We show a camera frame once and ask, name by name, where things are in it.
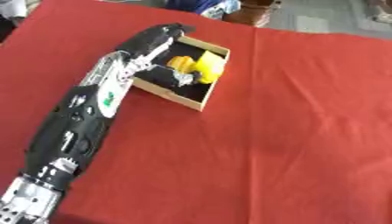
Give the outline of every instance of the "black robotic forearm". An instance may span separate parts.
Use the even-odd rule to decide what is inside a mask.
[[[136,73],[190,31],[157,25],[107,54],[52,109],[25,152],[25,166],[0,200],[0,224],[43,224],[90,166]]]
[[[88,168],[114,119],[99,110],[98,89],[74,87],[54,107],[26,151],[23,174],[64,192]]]

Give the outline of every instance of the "yellow object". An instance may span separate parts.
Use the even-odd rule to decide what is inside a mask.
[[[219,55],[205,51],[193,65],[193,71],[194,70],[202,73],[199,82],[209,84],[221,77],[225,70],[225,60]]]
[[[205,51],[197,62],[194,62],[189,56],[176,56],[167,63],[167,66],[174,68],[181,74],[199,71],[201,72],[199,82],[209,84],[221,77],[225,69],[225,60],[219,55]]]
[[[194,60],[189,56],[184,57],[174,57],[168,63],[168,67],[172,67],[176,69],[178,72],[182,74],[189,74],[193,71]]]

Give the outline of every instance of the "yellow cup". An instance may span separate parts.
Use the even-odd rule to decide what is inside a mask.
[[[225,70],[225,60],[219,55],[205,51],[199,60],[193,64],[192,70],[202,73],[199,82],[209,84],[221,77]]]

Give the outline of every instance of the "blue object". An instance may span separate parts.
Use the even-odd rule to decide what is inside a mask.
[[[190,11],[201,14],[203,11],[221,3],[223,0],[168,0],[166,9]]]

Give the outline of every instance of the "red table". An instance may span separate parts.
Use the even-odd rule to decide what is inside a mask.
[[[203,113],[138,89],[53,223],[392,222],[392,43],[52,0],[0,46],[0,191],[43,117],[127,37],[162,23],[232,50]]]

